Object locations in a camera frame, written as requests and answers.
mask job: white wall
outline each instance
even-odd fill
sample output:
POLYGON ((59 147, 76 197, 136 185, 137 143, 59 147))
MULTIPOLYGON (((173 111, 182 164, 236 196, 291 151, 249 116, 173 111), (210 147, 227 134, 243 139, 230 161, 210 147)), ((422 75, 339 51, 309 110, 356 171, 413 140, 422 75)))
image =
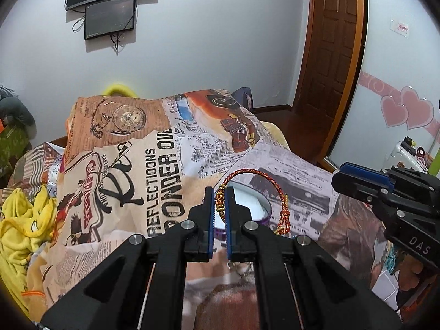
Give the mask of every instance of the white wall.
MULTIPOLYGON (((401 90, 413 87, 434 106, 439 120, 440 29, 419 0, 369 0, 367 42, 362 70, 401 90), (407 23, 408 38, 390 29, 391 18, 407 23)), ((429 150, 434 137, 405 124, 386 128, 381 97, 357 86, 347 119, 330 154, 337 166, 346 161, 379 169, 393 146, 410 136, 429 150)))
POLYGON ((303 0, 303 10, 301 16, 301 32, 298 43, 298 52, 296 53, 296 61, 293 67, 292 87, 290 89, 289 102, 287 104, 293 106, 293 100, 295 99, 296 88, 298 87, 298 81, 300 79, 301 64, 304 55, 305 38, 307 34, 307 23, 309 21, 309 4, 310 0, 303 0))
POLYGON ((0 27, 0 83, 34 115, 34 145, 65 135, 76 98, 112 83, 142 98, 250 87, 255 106, 287 104, 303 2, 139 0, 136 30, 117 56, 109 37, 85 42, 72 32, 80 15, 64 0, 17 0, 0 27))

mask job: wall sign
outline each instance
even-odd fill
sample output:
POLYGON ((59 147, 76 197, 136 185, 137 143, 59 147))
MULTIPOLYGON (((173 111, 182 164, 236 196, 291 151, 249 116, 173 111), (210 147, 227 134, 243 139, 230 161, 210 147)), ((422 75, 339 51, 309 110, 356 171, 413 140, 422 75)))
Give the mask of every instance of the wall sign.
POLYGON ((391 30, 398 33, 399 35, 409 37, 410 36, 410 28, 406 23, 399 22, 397 20, 391 19, 391 30))

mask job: blue gripper pad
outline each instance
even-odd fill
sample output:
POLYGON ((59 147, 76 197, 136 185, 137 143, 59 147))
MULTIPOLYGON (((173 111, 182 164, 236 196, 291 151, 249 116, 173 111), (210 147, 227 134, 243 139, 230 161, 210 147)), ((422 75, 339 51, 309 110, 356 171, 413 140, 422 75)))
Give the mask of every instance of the blue gripper pad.
POLYGON ((230 229, 230 216, 229 216, 229 208, 227 204, 227 197, 226 197, 226 191, 225 191, 225 198, 224 198, 224 217, 225 217, 225 224, 226 224, 226 251, 227 251, 227 258, 231 259, 232 256, 232 234, 230 229))
POLYGON ((209 242, 208 242, 208 256, 210 259, 213 258, 214 251, 214 222, 215 222, 215 210, 216 203, 214 200, 215 192, 213 191, 213 195, 211 197, 211 212, 210 212, 210 230, 208 232, 209 242))
POLYGON ((378 172, 366 167, 350 163, 343 164, 340 167, 340 171, 346 175, 361 178, 366 181, 371 181, 372 183, 375 183, 378 186, 385 188, 391 192, 394 190, 394 184, 391 182, 391 179, 382 172, 378 172))

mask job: red braided bracelet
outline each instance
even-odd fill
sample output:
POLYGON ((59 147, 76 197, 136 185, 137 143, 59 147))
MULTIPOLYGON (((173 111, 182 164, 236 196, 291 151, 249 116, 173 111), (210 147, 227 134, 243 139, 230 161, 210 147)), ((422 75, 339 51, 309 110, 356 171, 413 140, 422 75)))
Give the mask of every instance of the red braided bracelet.
POLYGON ((276 190, 279 193, 279 196, 281 197, 281 212, 280 212, 280 219, 278 222, 278 227, 275 231, 277 235, 285 235, 290 231, 290 221, 289 221, 289 203, 287 200, 287 195, 284 194, 284 192, 281 190, 281 187, 276 183, 276 181, 270 177, 269 175, 265 174, 264 172, 254 170, 252 168, 243 168, 237 171, 234 171, 232 174, 229 174, 224 180, 223 183, 220 184, 216 196, 215 196, 215 203, 216 203, 216 211, 219 213, 220 218, 223 220, 223 222, 226 223, 225 217, 224 217, 224 191, 226 189, 227 183, 235 176, 240 174, 255 174, 263 176, 265 179, 269 180, 272 185, 276 188, 276 190))

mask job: wooden door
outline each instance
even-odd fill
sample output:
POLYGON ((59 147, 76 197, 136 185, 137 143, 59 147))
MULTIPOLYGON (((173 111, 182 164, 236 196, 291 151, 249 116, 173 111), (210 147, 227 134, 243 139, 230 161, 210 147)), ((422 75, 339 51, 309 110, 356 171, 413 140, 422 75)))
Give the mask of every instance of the wooden door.
POLYGON ((294 107, 313 116, 325 132, 335 118, 347 80, 356 12, 357 0, 314 0, 309 55, 294 107))

